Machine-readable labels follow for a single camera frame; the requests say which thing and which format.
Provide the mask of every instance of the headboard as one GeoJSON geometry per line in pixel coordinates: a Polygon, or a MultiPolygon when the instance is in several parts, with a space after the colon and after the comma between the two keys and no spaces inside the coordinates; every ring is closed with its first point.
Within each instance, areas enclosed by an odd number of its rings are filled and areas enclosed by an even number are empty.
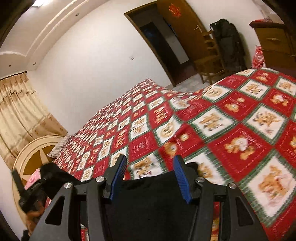
{"type": "MultiPolygon", "coordinates": [[[[53,159],[48,157],[47,154],[61,139],[62,137],[58,136],[40,137],[30,142],[21,150],[17,156],[13,169],[17,170],[24,185],[37,168],[53,161],[53,159]]],[[[18,213],[25,224],[25,213],[21,210],[18,204],[20,195],[14,181],[12,181],[12,191],[18,213]]]]}

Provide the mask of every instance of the ceiling light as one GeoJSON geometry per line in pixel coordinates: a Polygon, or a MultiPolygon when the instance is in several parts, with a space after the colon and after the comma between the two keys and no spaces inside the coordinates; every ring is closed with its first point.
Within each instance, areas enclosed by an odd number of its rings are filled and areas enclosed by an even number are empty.
{"type": "Polygon", "coordinates": [[[45,0],[36,0],[32,6],[40,7],[44,2],[45,0]]]}

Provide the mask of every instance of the cabinet drawer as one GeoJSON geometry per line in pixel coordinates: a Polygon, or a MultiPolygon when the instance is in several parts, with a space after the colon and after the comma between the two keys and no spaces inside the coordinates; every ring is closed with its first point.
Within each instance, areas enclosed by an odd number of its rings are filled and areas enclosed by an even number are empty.
{"type": "Polygon", "coordinates": [[[295,57],[280,53],[276,51],[269,51],[263,49],[263,55],[266,62],[266,67],[296,69],[295,57]]]}
{"type": "Polygon", "coordinates": [[[292,54],[285,31],[280,28],[256,28],[263,49],[292,54]]]}

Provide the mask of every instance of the drawer handle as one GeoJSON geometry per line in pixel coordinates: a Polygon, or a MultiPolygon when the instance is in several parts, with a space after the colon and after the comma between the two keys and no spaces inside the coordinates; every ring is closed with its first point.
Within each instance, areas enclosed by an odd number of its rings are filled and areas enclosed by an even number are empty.
{"type": "Polygon", "coordinates": [[[277,38],[266,38],[266,39],[269,40],[269,41],[278,41],[278,42],[280,42],[280,40],[277,39],[277,38]]]}

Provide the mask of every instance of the red and white checkered bedspread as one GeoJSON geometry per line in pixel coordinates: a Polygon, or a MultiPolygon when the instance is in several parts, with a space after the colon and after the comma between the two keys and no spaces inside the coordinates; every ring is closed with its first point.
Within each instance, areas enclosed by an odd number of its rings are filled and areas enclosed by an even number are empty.
{"type": "Polygon", "coordinates": [[[280,240],[296,213],[295,94],[294,78],[268,68],[242,71],[194,93],[148,79],[99,110],[55,163],[85,181],[124,154],[125,178],[136,179],[171,171],[180,154],[199,163],[209,181],[236,182],[269,239],[280,240]]]}

